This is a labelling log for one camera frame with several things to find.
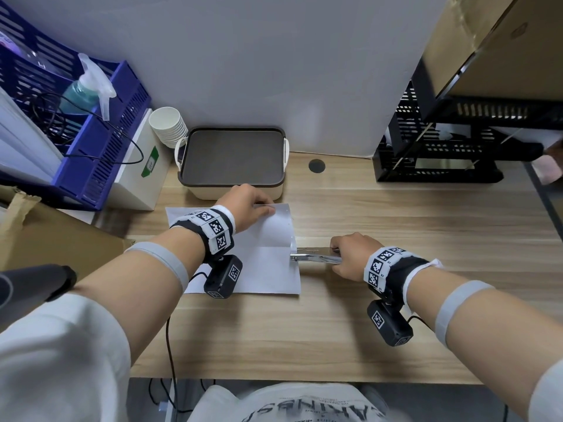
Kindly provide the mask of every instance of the white spray nozzle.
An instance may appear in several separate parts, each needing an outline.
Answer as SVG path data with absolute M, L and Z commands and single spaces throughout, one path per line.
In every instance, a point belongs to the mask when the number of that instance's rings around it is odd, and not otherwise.
M 117 96 L 116 90 L 108 76 L 87 55 L 79 53 L 78 58 L 84 68 L 84 74 L 79 78 L 80 84 L 98 94 L 102 119 L 109 121 L 109 99 Z

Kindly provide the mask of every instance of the hand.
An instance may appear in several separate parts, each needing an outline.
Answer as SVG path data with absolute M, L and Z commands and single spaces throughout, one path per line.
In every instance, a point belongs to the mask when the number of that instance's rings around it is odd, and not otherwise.
M 235 185 L 217 200 L 217 204 L 228 208 L 235 218 L 236 232 L 243 232 L 253 226 L 263 216 L 276 213 L 270 206 L 254 207 L 256 203 L 273 204 L 274 202 L 264 191 L 247 183 Z
M 332 270 L 341 277 L 353 281 L 364 280 L 364 268 L 369 257 L 383 247 L 379 241 L 355 232 L 343 237 L 332 237 L 330 248 L 340 251 L 342 263 Z

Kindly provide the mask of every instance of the spray bottle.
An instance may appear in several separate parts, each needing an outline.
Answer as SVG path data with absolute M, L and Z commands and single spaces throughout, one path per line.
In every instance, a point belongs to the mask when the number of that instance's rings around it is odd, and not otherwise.
M 109 99 L 117 96 L 116 90 L 102 69 L 88 56 L 79 53 L 78 58 L 84 67 L 84 74 L 67 88 L 63 96 L 82 109 L 64 98 L 61 98 L 59 109 L 67 114 L 87 114 L 83 110 L 94 110 L 99 101 L 102 119 L 109 121 Z

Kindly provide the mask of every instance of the cardboard box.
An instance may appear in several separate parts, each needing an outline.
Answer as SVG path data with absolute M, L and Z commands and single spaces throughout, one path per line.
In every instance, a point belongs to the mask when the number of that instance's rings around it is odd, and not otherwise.
M 56 263 L 81 280 L 132 245 L 15 188 L 0 186 L 0 205 L 0 271 Z
M 154 210 L 172 162 L 172 150 L 167 148 L 152 131 L 145 112 L 133 141 L 141 148 L 145 158 L 138 164 L 124 164 L 119 168 L 108 196 L 107 206 L 120 209 Z M 138 160 L 139 151 L 130 145 L 124 162 Z
M 563 101 L 563 0 L 448 0 L 423 63 L 434 94 Z

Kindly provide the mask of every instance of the stack of paper cups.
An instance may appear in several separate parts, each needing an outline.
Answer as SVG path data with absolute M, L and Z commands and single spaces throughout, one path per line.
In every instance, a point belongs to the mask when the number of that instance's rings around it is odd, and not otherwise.
M 176 142 L 187 136 L 187 126 L 176 108 L 165 106 L 153 111 L 149 124 L 154 133 L 168 148 L 174 148 Z

